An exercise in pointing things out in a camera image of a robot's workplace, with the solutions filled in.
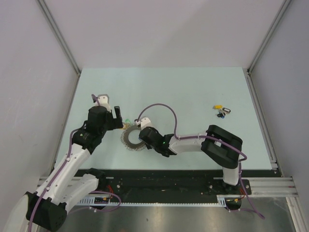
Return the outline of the metal keyring holder disc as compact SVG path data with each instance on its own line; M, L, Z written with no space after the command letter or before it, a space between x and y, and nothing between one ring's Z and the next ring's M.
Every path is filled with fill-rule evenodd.
M122 133L121 142L128 150L141 151L146 147L145 143L139 138L139 133L140 128L137 126L131 126Z

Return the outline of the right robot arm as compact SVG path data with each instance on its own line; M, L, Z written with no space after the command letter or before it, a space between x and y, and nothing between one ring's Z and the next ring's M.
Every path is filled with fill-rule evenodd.
M236 135L210 125L205 133L176 138L174 134L161 135L157 129L146 127L139 138L148 149L154 149L164 157L186 152L203 152L223 169L223 189L234 194L240 188L239 156L243 140Z

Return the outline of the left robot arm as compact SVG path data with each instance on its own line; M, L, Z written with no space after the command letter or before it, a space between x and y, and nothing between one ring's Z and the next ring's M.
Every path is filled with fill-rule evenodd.
M90 169L75 185L69 182L80 166L92 155L107 131L121 129L123 120L120 107L93 106L87 120L70 133L69 148L61 163L54 168L45 182L34 193L27 192L27 231L33 224L56 232L64 224L71 209L91 192L102 193L106 187L105 174Z

